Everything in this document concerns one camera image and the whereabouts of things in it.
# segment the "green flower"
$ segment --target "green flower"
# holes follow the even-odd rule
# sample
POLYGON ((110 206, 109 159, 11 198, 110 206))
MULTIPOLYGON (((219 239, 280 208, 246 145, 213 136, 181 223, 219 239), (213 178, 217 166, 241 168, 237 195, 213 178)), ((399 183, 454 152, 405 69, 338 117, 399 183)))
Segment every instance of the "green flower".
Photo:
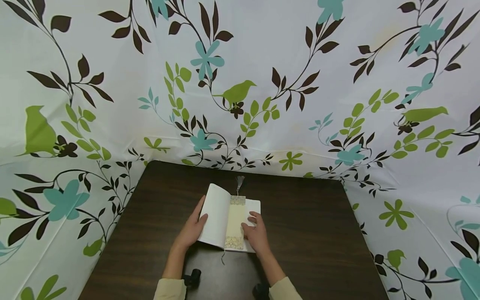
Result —
POLYGON ((378 217, 380 218, 380 220, 388 219, 385 226, 389 227, 390 225, 392 225, 393 221, 396 221, 396 223, 398 224, 398 227, 401 230, 407 229, 407 223, 402 218, 402 216, 405 216, 407 218, 413 218, 414 215, 411 212, 408 212, 408 211, 405 211, 405 210, 400 210, 400 208, 402 207, 402 204, 403 204, 402 200, 397 199, 395 201, 395 208, 393 208, 390 205, 390 203, 388 203, 387 201, 385 201, 384 203, 385 203, 385 207, 388 208, 389 212, 385 212, 383 214, 380 214, 378 217))
POLYGON ((288 152, 287 153, 287 159, 282 159, 282 160, 279 161, 279 163, 284 164, 283 167, 282 167, 282 171, 285 171, 287 168, 289 168, 290 171, 292 171, 294 164, 295 165, 301 165, 303 162, 299 159, 296 159, 296 158, 299 158, 302 155, 303 155, 302 153, 297 153, 292 157, 292 152, 291 151, 288 152))

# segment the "open book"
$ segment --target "open book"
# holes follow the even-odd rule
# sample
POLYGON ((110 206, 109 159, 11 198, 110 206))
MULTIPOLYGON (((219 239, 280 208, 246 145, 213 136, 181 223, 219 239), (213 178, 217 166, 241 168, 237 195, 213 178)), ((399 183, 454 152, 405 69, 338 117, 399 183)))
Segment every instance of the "open book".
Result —
POLYGON ((208 214, 199 241, 217 246, 225 251, 255 253, 243 238, 241 223, 255 226, 248 221, 250 211, 260 213, 260 201, 231 196, 221 187, 210 184, 200 216, 208 214))

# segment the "fabric backdrop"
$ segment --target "fabric backdrop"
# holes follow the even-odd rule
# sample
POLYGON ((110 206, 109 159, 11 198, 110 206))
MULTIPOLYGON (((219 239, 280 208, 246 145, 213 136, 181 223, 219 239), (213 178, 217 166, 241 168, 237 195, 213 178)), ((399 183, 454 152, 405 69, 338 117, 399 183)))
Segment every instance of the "fabric backdrop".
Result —
POLYGON ((2 299, 76 299, 152 159, 339 180, 391 299, 479 298, 479 2, 0 7, 2 299))

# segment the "sleeve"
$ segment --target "sleeve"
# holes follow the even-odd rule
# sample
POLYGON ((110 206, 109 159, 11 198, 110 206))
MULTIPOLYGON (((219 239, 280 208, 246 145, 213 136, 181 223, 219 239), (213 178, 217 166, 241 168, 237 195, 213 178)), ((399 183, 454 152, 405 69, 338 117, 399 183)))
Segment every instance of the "sleeve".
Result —
POLYGON ((183 279, 162 278, 156 286, 154 300, 185 300, 187 287, 183 279))
POLYGON ((302 300, 288 277, 275 283, 270 288, 270 300, 302 300))

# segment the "wooden table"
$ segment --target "wooden table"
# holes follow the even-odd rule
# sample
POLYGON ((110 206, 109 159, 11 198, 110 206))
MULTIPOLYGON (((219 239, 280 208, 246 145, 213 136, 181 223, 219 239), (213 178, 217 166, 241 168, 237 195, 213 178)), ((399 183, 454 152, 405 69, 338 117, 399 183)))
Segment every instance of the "wooden table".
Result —
MULTIPOLYGON (((343 187, 337 181, 267 176, 151 162, 80 299, 152 299, 169 248, 208 185, 262 201, 272 251, 304 300, 387 299, 343 187)), ((189 300, 253 299, 264 282, 254 254, 202 243, 185 273, 202 271, 189 300)))

